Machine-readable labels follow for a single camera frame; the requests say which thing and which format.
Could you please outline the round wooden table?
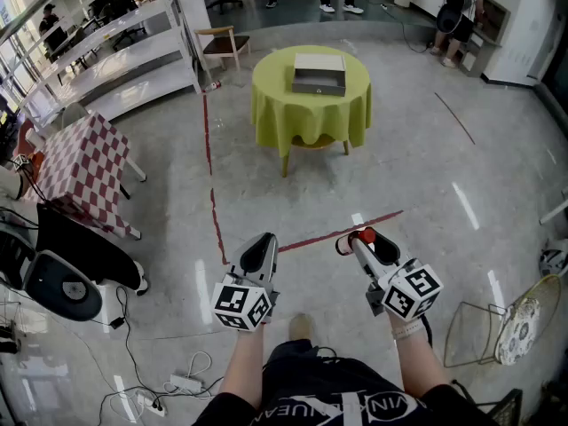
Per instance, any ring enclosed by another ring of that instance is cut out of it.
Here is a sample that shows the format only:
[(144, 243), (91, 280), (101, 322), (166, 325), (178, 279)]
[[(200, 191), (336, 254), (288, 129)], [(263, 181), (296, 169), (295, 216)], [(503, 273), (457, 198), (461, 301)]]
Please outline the round wooden table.
[[(333, 145), (335, 142), (336, 139), (332, 138), (328, 134), (321, 134), (314, 144), (307, 144), (299, 135), (296, 135), (292, 138), (291, 145), (306, 150), (321, 150), (323, 148)], [(290, 153), (291, 151), (288, 151), (288, 153), (281, 160), (281, 175), (284, 178), (288, 176), (288, 163), (289, 163)]]

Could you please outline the patterned round cushion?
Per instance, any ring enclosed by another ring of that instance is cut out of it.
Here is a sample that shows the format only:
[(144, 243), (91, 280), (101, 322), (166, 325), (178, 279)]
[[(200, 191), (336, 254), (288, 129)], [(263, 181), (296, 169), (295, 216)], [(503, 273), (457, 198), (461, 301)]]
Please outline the patterned round cushion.
[(515, 365), (533, 347), (539, 321), (538, 300), (524, 298), (513, 307), (495, 344), (495, 359), (504, 366)]

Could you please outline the person's beige shoe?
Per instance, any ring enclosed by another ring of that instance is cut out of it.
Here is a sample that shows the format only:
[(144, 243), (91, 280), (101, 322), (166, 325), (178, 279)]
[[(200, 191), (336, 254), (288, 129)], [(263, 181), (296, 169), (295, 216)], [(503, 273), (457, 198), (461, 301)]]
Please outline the person's beige shoe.
[(298, 313), (288, 325), (288, 340), (300, 341), (314, 339), (312, 317), (306, 313)]

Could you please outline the white power strip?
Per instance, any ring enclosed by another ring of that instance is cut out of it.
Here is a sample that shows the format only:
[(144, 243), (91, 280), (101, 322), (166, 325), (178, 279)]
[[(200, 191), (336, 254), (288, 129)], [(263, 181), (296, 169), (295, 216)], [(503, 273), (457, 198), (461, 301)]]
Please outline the white power strip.
[(191, 376), (172, 374), (170, 376), (170, 383), (180, 390), (189, 391), (191, 393), (198, 393), (202, 390), (202, 382)]
[(139, 393), (137, 395), (137, 402), (142, 407), (143, 412), (150, 412), (160, 416), (165, 417), (167, 410), (164, 405), (158, 404), (152, 397), (148, 397), (145, 394)]

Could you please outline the red checkered cloth table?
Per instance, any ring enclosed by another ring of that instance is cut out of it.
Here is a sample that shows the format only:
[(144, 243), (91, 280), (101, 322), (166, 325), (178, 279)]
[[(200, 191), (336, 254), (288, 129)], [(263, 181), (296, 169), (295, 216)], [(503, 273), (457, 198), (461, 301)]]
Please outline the red checkered cloth table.
[(78, 223), (119, 238), (141, 238), (119, 214), (129, 140), (95, 112), (49, 137), (37, 179), (24, 198), (48, 202)]

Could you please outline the grey box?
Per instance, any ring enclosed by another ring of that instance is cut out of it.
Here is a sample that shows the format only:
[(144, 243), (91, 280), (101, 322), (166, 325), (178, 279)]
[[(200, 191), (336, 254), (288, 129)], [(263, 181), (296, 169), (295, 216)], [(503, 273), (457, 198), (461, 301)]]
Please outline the grey box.
[(346, 91), (344, 56), (297, 53), (291, 90), (296, 93), (343, 97)]

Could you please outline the wooden chair with dark seat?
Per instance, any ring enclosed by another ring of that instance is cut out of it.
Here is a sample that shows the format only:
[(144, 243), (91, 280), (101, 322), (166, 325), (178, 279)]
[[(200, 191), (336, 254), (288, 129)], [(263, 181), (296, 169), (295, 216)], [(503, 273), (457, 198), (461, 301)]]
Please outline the wooden chair with dark seat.
[[(234, 26), (225, 26), (221, 28), (195, 29), (195, 41), (200, 53), (201, 67), (205, 71), (208, 79), (212, 82), (213, 78), (210, 73), (207, 59), (225, 59), (232, 58), (238, 72), (241, 71), (240, 54), (245, 50), (251, 53), (249, 45), (249, 35), (234, 34)], [(202, 36), (212, 36), (212, 39), (206, 46), (201, 44)]]

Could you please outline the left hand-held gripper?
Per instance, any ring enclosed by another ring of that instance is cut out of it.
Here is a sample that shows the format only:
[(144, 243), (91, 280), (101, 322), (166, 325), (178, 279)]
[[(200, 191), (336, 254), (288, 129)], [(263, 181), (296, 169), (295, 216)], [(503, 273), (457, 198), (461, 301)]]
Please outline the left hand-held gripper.
[(224, 327), (254, 332), (271, 322), (279, 292), (274, 289), (279, 243), (273, 233), (260, 233), (241, 245), (230, 269), (215, 285), (212, 313)]

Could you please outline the person's right forearm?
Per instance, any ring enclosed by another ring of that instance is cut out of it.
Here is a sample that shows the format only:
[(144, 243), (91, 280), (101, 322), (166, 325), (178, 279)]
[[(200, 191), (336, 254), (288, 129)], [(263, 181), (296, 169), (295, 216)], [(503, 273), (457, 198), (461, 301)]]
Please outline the person's right forearm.
[[(391, 323), (405, 322), (389, 313)], [(423, 397), (431, 389), (448, 385), (450, 379), (432, 350), (425, 328), (408, 338), (396, 341), (400, 373), (405, 392), (415, 398)]]

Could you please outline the person's left forearm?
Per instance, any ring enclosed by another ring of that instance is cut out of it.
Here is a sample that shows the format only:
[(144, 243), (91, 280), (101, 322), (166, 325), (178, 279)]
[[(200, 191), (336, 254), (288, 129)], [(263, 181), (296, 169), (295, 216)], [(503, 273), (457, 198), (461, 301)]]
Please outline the person's left forearm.
[(254, 408), (262, 401), (264, 325), (254, 332), (239, 331), (218, 393), (231, 393)]

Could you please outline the red-capped sauce bottle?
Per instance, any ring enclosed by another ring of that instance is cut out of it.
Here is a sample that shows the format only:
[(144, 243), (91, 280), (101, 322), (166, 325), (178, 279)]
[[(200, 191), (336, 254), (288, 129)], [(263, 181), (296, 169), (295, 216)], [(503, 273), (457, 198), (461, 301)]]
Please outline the red-capped sauce bottle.
[(335, 249), (341, 256), (348, 256), (353, 253), (353, 242), (359, 240), (366, 244), (375, 242), (375, 230), (371, 227), (366, 227), (362, 230), (352, 231), (340, 238), (335, 242)]

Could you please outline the person's black shirt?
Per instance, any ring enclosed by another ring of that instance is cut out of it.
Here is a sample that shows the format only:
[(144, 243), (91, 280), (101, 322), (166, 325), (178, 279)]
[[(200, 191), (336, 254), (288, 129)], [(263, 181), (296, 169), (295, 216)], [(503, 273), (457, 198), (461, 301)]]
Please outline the person's black shirt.
[(193, 426), (497, 426), (453, 387), (415, 398), (356, 359), (322, 358), (308, 340), (277, 346), (259, 407), (217, 394)]

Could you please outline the white metal shelving rack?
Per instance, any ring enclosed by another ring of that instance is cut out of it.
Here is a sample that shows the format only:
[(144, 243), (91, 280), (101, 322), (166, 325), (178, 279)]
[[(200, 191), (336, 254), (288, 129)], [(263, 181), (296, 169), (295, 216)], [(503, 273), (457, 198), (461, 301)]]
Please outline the white metal shelving rack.
[[(38, 129), (74, 102), (112, 120), (188, 86), (200, 91), (187, 1), (34, 0), (12, 20), (0, 2), (0, 91)], [(41, 35), (47, 4), (59, 22)], [(49, 53), (44, 40), (57, 28), (67, 39)]]

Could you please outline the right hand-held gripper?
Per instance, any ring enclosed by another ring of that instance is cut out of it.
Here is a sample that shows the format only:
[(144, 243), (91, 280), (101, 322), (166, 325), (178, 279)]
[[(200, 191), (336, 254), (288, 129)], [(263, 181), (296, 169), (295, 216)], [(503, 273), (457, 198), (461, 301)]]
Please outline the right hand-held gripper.
[[(361, 270), (373, 279), (366, 292), (373, 314), (391, 312), (403, 321), (419, 319), (444, 288), (442, 280), (429, 264), (417, 258), (399, 265), (398, 245), (375, 229), (373, 232), (372, 244), (353, 242)], [(391, 265), (396, 267), (387, 272)]]

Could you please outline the gray-backed office chair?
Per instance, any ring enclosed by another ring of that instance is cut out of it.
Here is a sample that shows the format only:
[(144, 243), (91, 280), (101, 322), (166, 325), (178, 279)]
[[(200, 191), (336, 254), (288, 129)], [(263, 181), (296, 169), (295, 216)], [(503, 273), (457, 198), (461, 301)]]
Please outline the gray-backed office chair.
[(0, 284), (25, 292), (68, 320), (92, 320), (103, 305), (99, 290), (82, 272), (50, 250), (35, 250), (19, 233), (2, 227)]

